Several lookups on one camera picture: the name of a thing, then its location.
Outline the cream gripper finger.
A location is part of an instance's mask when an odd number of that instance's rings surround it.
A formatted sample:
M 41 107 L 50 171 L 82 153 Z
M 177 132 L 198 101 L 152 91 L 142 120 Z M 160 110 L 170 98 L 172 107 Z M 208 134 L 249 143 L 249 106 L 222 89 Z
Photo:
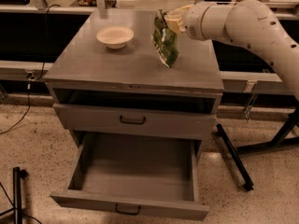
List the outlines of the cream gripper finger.
M 188 9 L 190 9 L 192 5 L 187 5 L 183 7 L 176 8 L 174 10 L 171 10 L 169 14 L 171 16 L 182 16 Z
M 164 16 L 164 20 L 168 28 L 175 34 L 182 35 L 185 32 L 183 18 L 180 15 L 173 17 L 170 16 L 169 14 L 166 14 Z

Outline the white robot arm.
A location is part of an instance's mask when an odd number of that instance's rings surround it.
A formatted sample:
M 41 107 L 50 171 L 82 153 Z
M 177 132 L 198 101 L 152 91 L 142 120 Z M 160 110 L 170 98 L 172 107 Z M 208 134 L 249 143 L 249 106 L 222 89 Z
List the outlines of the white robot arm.
M 164 20 L 174 33 L 240 47 L 263 59 L 287 89 L 299 98 L 299 44 L 264 3 L 244 0 L 219 5 L 201 2 L 167 12 Z

